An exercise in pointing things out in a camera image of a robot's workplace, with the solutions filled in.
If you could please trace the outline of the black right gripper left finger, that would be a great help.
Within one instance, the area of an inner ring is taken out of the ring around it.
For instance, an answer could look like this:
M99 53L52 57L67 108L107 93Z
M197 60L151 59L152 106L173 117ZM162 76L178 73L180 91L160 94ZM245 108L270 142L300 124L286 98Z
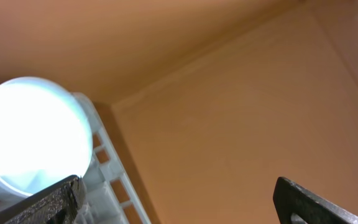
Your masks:
M0 224L72 224L85 194L83 179L71 175L0 211Z

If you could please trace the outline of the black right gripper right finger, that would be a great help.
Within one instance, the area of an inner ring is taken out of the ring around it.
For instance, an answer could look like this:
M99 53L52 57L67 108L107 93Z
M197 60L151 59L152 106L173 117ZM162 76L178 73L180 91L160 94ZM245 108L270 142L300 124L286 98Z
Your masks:
M286 177L277 179L273 203L281 224L358 224L357 215Z

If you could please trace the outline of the light blue bowl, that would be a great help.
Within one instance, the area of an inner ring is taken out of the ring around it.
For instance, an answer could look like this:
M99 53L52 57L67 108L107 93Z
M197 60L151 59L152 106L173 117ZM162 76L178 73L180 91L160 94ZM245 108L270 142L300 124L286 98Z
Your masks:
M90 166L88 117L66 89L43 78L0 84L0 194L26 198Z

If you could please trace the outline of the grey dishwasher rack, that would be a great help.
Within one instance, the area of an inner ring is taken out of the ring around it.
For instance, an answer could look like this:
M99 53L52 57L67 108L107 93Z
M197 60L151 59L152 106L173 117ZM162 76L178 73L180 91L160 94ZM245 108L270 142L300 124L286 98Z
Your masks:
M134 207L141 222L148 223L149 217L94 104L81 93L73 93L73 96L88 117L93 138L91 162L86 174L81 177L86 189L85 201L73 223L127 223L127 207ZM26 198L0 194L0 211Z

